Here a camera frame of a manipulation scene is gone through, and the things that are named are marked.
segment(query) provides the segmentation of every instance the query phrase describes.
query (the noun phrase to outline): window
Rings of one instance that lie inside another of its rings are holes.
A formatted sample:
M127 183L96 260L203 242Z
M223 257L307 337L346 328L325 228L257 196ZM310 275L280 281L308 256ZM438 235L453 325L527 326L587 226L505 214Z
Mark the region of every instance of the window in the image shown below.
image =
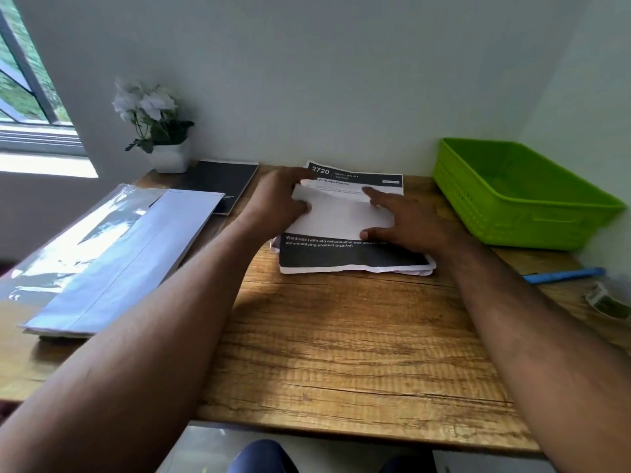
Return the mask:
M0 150L85 151L12 0L0 0Z

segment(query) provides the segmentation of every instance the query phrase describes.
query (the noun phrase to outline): floor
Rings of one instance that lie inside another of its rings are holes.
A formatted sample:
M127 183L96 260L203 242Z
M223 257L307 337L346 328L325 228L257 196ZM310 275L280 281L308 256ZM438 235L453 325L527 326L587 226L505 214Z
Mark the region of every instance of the floor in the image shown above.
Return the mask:
M271 435L189 425L157 473L225 473L249 443L271 438L280 443L300 473L378 473L388 459L414 449L354 441ZM435 451L438 473L554 473L541 460Z

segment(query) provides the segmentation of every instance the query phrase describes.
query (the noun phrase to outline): person's left hand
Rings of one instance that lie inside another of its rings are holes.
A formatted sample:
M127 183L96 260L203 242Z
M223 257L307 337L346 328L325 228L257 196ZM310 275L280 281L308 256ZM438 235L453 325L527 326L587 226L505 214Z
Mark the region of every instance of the person's left hand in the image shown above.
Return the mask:
M293 186L303 179L316 179L305 168L280 168L266 174L239 216L265 240L285 232L310 206L292 199Z

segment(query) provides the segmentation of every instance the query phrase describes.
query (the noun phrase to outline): wooden desk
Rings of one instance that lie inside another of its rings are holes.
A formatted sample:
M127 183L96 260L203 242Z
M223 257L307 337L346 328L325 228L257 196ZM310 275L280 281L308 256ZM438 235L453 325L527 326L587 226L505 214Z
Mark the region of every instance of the wooden desk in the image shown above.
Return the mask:
M231 216L241 212L263 166ZM150 173L142 187L177 176ZM407 195L455 213L430 178L407 176ZM201 234L193 247L208 240ZM568 254L498 248L520 273L573 269ZM583 300L590 280L542 290L613 343L625 327L596 317ZM76 348L38 342L0 318L0 398L21 401ZM478 339L452 279L368 272L282 276L263 246L250 265L213 360L196 417L263 428L539 451Z

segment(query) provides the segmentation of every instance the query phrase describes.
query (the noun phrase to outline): black notebook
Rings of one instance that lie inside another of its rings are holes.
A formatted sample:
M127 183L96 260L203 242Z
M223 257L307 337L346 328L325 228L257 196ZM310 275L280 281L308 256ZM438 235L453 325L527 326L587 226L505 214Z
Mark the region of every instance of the black notebook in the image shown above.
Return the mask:
M175 189L225 192L213 214L228 215L258 168L258 163L200 161L186 172Z

